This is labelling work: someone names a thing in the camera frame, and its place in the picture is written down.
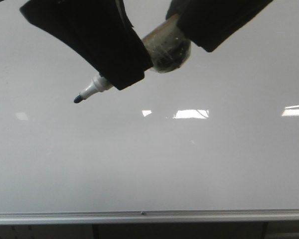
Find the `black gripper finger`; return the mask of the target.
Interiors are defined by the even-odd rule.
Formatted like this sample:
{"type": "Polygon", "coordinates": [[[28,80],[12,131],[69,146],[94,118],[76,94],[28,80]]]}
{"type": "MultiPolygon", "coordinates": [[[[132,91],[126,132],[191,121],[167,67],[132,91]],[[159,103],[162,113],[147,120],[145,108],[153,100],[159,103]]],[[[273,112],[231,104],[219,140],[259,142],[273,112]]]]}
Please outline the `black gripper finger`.
{"type": "Polygon", "coordinates": [[[179,15],[177,27],[207,52],[247,24],[270,0],[173,0],[165,18],[179,15]]]}
{"type": "Polygon", "coordinates": [[[142,80],[153,66],[122,0],[29,0],[19,10],[29,23],[72,48],[118,90],[142,80]]]}

